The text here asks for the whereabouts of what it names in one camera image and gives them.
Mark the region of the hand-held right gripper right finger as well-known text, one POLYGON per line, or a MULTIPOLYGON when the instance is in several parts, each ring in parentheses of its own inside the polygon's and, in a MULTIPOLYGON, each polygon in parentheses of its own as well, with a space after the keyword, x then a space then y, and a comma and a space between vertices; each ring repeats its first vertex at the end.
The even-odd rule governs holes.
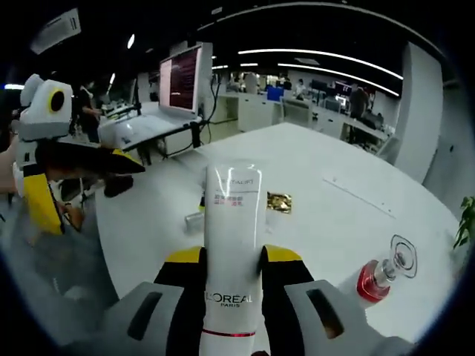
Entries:
POLYGON ((272 355, 376 355, 378 332, 358 302, 315 280, 301 256, 265 245, 262 313, 272 355))

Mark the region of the person's left hand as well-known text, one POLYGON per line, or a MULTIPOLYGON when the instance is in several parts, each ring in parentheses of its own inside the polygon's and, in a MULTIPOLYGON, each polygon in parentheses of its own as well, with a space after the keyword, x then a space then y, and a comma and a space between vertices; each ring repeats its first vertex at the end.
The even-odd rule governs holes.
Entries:
POLYGON ((16 148, 12 144, 6 150, 1 152, 1 166, 0 166, 0 192, 16 193, 16 181, 13 173, 13 163, 16 159, 16 148))

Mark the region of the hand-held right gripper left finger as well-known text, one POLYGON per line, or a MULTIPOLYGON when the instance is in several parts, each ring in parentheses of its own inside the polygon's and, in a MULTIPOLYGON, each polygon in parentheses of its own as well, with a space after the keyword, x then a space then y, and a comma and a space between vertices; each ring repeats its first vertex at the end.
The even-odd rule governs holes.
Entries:
POLYGON ((206 249, 171 254, 105 313, 103 355, 198 355, 205 316, 206 249))

